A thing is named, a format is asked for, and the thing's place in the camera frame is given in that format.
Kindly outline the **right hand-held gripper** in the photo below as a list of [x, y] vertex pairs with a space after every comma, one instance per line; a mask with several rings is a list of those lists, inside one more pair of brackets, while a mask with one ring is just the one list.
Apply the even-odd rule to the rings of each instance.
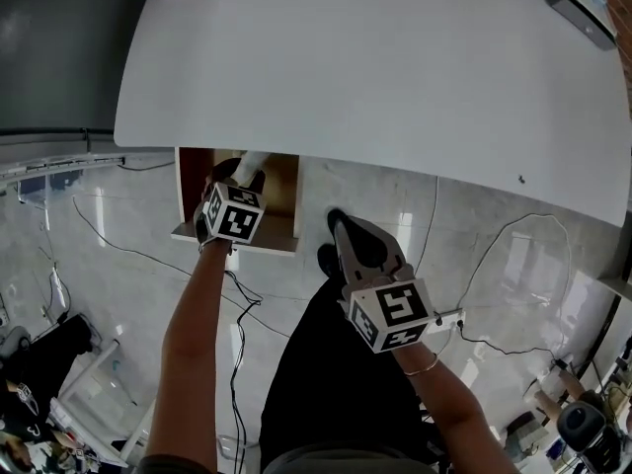
[[[337, 207], [327, 213], [327, 223], [345, 280], [340, 304], [355, 331], [375, 354], [419, 342], [435, 309], [397, 239]], [[361, 266], [348, 266], [353, 253]]]

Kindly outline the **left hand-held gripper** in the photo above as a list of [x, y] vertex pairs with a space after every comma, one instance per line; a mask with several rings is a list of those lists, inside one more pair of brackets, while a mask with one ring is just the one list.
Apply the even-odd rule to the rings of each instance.
[[247, 187], [229, 184], [238, 167], [238, 158], [224, 160], [206, 178], [194, 213], [194, 230], [200, 245], [216, 239], [248, 245], [259, 227], [265, 211], [262, 193], [266, 173], [258, 171]]

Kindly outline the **white cylinder object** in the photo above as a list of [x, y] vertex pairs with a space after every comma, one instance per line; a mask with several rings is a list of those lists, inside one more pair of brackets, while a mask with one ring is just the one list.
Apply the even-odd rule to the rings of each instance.
[[252, 179], [263, 170], [270, 154], [260, 151], [246, 151], [241, 157], [240, 162], [232, 174], [232, 179], [238, 185], [249, 184]]

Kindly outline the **person's right forearm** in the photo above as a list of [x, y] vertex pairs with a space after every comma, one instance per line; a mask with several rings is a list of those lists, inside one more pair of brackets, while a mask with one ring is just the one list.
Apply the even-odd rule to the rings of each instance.
[[519, 474], [474, 394], [435, 353], [418, 343], [393, 355], [432, 415], [456, 474]]

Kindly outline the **person's left forearm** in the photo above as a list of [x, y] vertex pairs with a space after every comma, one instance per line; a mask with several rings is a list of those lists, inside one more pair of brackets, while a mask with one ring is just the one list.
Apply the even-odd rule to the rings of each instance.
[[161, 374], [146, 453], [186, 458], [214, 473], [216, 338], [226, 240], [206, 244], [177, 304], [162, 347]]

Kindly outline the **person's black shoe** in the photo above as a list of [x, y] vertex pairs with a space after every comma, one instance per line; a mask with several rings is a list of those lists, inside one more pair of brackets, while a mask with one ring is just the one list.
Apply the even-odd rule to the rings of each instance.
[[317, 250], [317, 262], [320, 270], [327, 278], [338, 277], [341, 274], [338, 252], [335, 245], [321, 245]]

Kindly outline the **white power strip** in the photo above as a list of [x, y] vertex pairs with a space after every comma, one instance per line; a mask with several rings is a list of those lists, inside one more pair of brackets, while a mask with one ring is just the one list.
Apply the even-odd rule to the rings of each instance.
[[426, 335], [432, 335], [443, 331], [451, 331], [463, 324], [465, 319], [465, 310], [463, 308], [436, 313], [428, 327], [425, 330]]

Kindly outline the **person's black trousers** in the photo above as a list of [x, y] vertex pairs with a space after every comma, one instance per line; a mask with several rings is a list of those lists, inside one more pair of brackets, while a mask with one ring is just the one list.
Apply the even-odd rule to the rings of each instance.
[[285, 346], [261, 417], [261, 468], [319, 447], [437, 463], [445, 453], [437, 428], [424, 422], [394, 356], [373, 353], [346, 318], [342, 286], [326, 280]]

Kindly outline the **black office chair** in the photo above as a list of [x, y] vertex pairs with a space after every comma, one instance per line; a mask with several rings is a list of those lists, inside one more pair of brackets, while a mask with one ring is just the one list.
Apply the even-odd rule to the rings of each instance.
[[622, 462], [623, 439], [595, 406], [577, 401], [560, 413], [557, 430], [592, 474], [612, 474]]

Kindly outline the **grey tissue box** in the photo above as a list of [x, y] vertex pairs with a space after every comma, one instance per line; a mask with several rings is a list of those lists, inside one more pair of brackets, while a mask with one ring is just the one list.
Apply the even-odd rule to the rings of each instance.
[[617, 48], [618, 32], [607, 0], [546, 0], [551, 8], [572, 23], [601, 50]]

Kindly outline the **white table frame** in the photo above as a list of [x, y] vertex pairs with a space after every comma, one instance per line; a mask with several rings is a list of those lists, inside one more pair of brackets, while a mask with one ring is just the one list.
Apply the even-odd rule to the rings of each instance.
[[127, 469], [144, 448], [154, 410], [133, 397], [121, 378], [120, 343], [77, 358], [56, 398], [51, 418], [102, 464]]

